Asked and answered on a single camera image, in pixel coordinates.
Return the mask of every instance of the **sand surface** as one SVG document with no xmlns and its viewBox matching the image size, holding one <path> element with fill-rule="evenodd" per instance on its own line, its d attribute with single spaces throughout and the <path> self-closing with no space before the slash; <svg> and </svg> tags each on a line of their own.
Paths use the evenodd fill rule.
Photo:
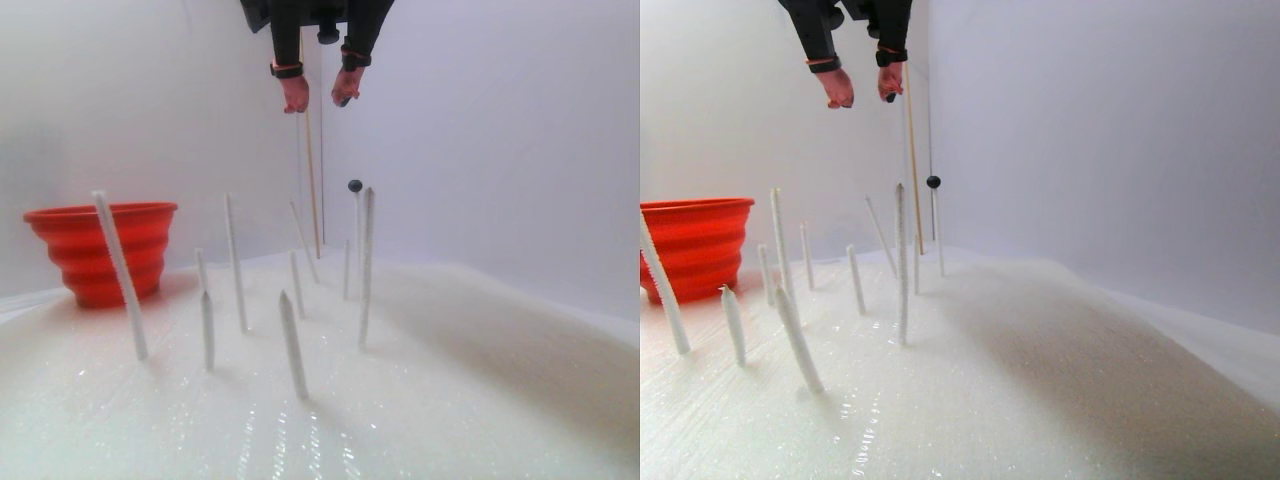
<svg viewBox="0 0 1280 480">
<path fill-rule="evenodd" d="M 739 294 L 748 366 L 716 301 L 684 308 L 680 357 L 662 312 L 641 338 L 645 479 L 1262 479 L 1280 419 L 1057 264 L 925 264 L 908 347 L 896 283 L 844 262 L 795 268 L 827 392 L 808 392 L 760 289 Z"/>
<path fill-rule="evenodd" d="M 378 265 L 367 349 L 337 268 L 302 264 L 294 397 L 278 312 L 288 262 L 209 271 L 216 366 L 204 370 L 197 280 L 145 303 L 151 357 L 124 308 L 70 298 L 0 324 L 0 468 L 29 479 L 635 477 L 639 351 L 458 268 Z"/>
</svg>

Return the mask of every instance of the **white peg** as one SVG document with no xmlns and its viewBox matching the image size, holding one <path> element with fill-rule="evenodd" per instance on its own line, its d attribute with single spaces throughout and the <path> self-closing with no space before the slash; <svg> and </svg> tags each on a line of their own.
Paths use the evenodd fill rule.
<svg viewBox="0 0 1280 480">
<path fill-rule="evenodd" d="M 813 256 L 809 253 L 809 225 L 800 223 L 800 250 L 804 252 L 804 273 L 809 276 L 809 289 L 818 289 L 813 284 Z"/>
<path fill-rule="evenodd" d="M 138 292 L 133 288 L 133 275 L 129 274 L 129 264 L 124 259 L 124 246 L 120 244 L 120 233 L 115 229 L 115 218 L 111 215 L 111 207 L 106 204 L 106 193 L 95 191 L 93 204 L 97 207 L 97 221 L 102 225 L 102 236 L 106 237 L 106 251 L 111 256 L 115 280 L 120 283 L 124 307 L 129 312 L 129 326 L 133 329 L 133 351 L 138 360 L 142 361 L 147 358 L 147 337 L 142 332 L 142 306 L 138 305 Z"/>
<path fill-rule="evenodd" d="M 207 291 L 200 294 L 200 317 L 205 330 L 205 370 L 214 370 L 214 302 Z"/>
<path fill-rule="evenodd" d="M 658 288 L 658 298 L 662 300 L 662 310 L 667 314 L 667 323 L 671 324 L 671 334 L 676 338 L 676 351 L 680 355 L 689 353 L 689 335 L 685 334 L 685 325 L 680 321 L 680 305 L 676 302 L 676 291 L 671 288 L 671 279 L 667 278 L 667 269 L 658 259 L 658 247 L 653 244 L 653 234 L 649 232 L 649 223 L 644 214 L 640 214 L 640 233 L 644 242 L 640 243 L 644 261 L 649 264 L 649 275 L 653 276 L 654 287 Z"/>
<path fill-rule="evenodd" d="M 746 366 L 746 340 L 742 335 L 742 311 L 737 306 L 737 297 L 728 285 L 721 287 L 721 305 L 724 307 L 724 319 L 728 320 L 728 334 L 733 338 L 733 355 L 737 357 L 737 366 Z"/>
<path fill-rule="evenodd" d="M 244 315 L 244 280 L 241 276 L 239 255 L 236 252 L 236 223 L 232 216 L 232 195 L 227 193 L 227 244 L 232 257 L 232 276 L 236 279 L 236 311 L 239 314 L 241 332 L 248 332 L 248 316 Z"/>
<path fill-rule="evenodd" d="M 365 248 L 362 252 L 364 261 L 361 265 L 365 268 L 364 271 L 364 288 L 361 288 L 360 294 L 360 348 L 365 348 L 365 340 L 369 338 L 369 306 L 372 302 L 374 291 L 374 187 L 365 189 L 365 241 L 361 247 Z"/>
<path fill-rule="evenodd" d="M 795 302 L 785 288 L 777 289 L 778 315 L 782 316 L 782 326 L 787 330 L 787 339 L 791 340 L 791 352 L 796 355 L 800 364 L 800 372 L 804 381 L 809 384 L 809 392 L 822 393 L 822 380 L 818 379 L 818 369 L 813 366 L 813 357 L 809 355 L 809 346 L 804 340 L 804 330 L 800 329 L 800 316 L 796 315 Z"/>
<path fill-rule="evenodd" d="M 760 257 L 760 276 L 764 282 L 764 297 L 768 300 L 769 306 L 774 306 L 773 300 L 773 269 L 769 266 L 769 253 L 764 247 L 764 243 L 755 246 L 755 255 Z"/>
<path fill-rule="evenodd" d="M 906 202 L 902 196 L 905 195 L 902 184 L 897 184 L 895 189 L 895 196 L 897 197 L 897 266 L 902 275 L 897 278 L 897 344 L 899 347 L 906 347 Z"/>
<path fill-rule="evenodd" d="M 288 293 L 280 291 L 280 324 L 284 325 L 284 349 L 289 357 L 289 372 L 293 375 L 293 393 L 307 399 L 307 375 L 302 370 L 302 348 L 298 347 L 298 325 L 293 320 L 293 305 Z"/>
<path fill-rule="evenodd" d="M 863 275 L 858 273 L 858 255 L 854 246 L 845 248 L 849 255 L 849 271 L 854 275 L 854 294 L 858 296 L 858 315 L 867 315 L 867 303 L 863 302 Z"/>
</svg>

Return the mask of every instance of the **orange bucket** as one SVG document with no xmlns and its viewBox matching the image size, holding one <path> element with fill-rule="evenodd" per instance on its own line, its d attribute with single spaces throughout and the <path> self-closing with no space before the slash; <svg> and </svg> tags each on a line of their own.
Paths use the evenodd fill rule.
<svg viewBox="0 0 1280 480">
<path fill-rule="evenodd" d="M 169 225 L 178 205 L 116 204 L 110 209 L 138 298 L 155 294 L 160 291 Z M 49 259 L 61 269 L 63 284 L 76 293 L 77 305 L 84 308 L 124 305 L 96 207 L 37 210 L 22 219 L 49 244 Z"/>
<path fill-rule="evenodd" d="M 640 204 L 677 303 L 718 296 L 721 285 L 737 287 L 751 205 L 755 205 L 753 198 Z M 644 256 L 640 284 L 649 293 L 649 302 L 662 303 Z"/>
</svg>

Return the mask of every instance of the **black sleeve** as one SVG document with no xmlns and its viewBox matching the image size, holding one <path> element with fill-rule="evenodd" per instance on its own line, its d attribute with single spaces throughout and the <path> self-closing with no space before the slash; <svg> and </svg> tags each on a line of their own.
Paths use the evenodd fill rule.
<svg viewBox="0 0 1280 480">
<path fill-rule="evenodd" d="M 876 0 L 879 19 L 879 46 L 906 51 L 906 26 L 911 22 L 911 0 Z"/>
<path fill-rule="evenodd" d="M 349 0 L 346 47 L 364 56 L 372 56 L 378 33 L 381 32 L 383 20 L 393 3 L 396 0 Z"/>
<path fill-rule="evenodd" d="M 276 65 L 298 64 L 298 35 L 302 31 L 303 3 L 300 0 L 270 0 L 271 42 L 275 44 Z"/>
<path fill-rule="evenodd" d="M 791 24 L 800 36 L 804 55 L 812 59 L 836 56 L 836 46 L 831 41 L 828 0 L 785 0 L 782 6 L 791 14 Z"/>
</svg>

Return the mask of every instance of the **wooden stick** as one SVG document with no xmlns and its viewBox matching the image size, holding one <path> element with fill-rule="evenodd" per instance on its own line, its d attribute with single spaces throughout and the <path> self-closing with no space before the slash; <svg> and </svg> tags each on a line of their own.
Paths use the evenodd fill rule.
<svg viewBox="0 0 1280 480">
<path fill-rule="evenodd" d="M 902 88 L 902 96 L 906 97 L 906 134 L 909 138 L 909 145 L 911 146 L 911 191 L 915 196 L 915 230 L 920 230 L 920 175 L 915 169 L 915 120 L 911 115 L 911 76 L 908 72 L 911 70 L 910 64 L 902 63 L 902 82 L 905 88 Z M 923 236 L 916 237 L 916 248 L 923 255 L 924 253 L 924 238 Z"/>
</svg>

